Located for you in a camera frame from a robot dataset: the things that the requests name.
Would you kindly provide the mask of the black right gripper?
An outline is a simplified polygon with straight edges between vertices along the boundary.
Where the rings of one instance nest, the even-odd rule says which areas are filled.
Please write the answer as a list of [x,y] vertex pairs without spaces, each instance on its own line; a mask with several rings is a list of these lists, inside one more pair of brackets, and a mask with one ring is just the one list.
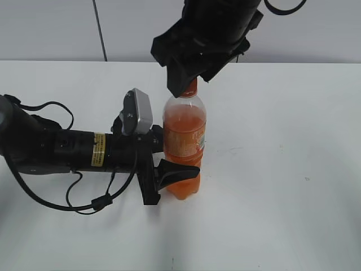
[[151,49],[166,67],[173,97],[179,98],[197,76],[209,81],[244,54],[250,48],[246,35],[262,19],[256,8],[185,8],[181,19],[154,38]]

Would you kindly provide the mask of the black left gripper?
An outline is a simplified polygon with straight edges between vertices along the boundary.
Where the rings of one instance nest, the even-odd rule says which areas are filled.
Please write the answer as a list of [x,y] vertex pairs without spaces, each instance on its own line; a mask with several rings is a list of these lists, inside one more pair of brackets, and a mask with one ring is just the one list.
[[153,154],[163,152],[163,128],[153,125],[147,134],[134,136],[137,152],[137,178],[142,193],[143,204],[155,206],[161,196],[158,191],[184,180],[196,178],[200,168],[182,165],[161,159],[155,168]]

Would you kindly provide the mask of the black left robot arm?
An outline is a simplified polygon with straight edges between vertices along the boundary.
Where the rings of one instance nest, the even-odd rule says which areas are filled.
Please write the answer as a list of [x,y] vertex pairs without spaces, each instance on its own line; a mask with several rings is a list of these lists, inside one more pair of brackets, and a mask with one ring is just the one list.
[[156,205],[159,191],[179,181],[195,178],[199,168],[161,160],[153,154],[163,151],[163,129],[153,123],[149,97],[139,89],[128,91],[123,108],[110,133],[62,128],[56,121],[36,115],[40,106],[23,105],[16,97],[1,96],[1,155],[15,179],[36,202],[60,211],[99,211],[112,203],[106,193],[90,204],[60,206],[38,197],[22,174],[110,172],[137,177],[145,205]]

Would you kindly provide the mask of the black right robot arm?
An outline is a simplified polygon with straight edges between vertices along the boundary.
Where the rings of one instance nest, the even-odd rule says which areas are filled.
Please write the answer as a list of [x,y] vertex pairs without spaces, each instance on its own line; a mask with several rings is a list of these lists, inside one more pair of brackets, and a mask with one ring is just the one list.
[[181,18],[153,39],[151,54],[166,67],[167,88],[180,97],[197,77],[209,82],[250,48],[246,35],[263,18],[259,1],[185,1]]

